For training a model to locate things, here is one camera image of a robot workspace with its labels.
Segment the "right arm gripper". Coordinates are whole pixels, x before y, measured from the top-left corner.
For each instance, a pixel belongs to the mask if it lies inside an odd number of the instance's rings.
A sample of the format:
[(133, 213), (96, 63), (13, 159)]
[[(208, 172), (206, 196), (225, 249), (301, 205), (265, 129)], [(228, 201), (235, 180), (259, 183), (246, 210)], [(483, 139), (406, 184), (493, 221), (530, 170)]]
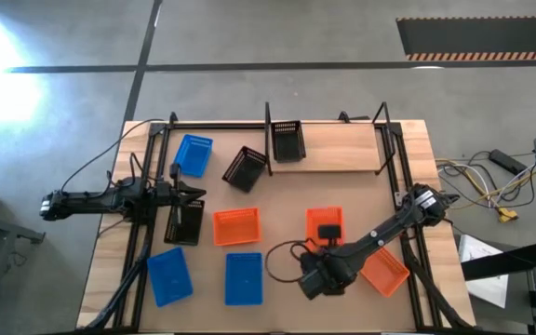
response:
[(307, 299), (319, 295), (343, 295), (356, 280), (357, 270), (341, 257), (304, 252), (300, 256), (298, 285)]

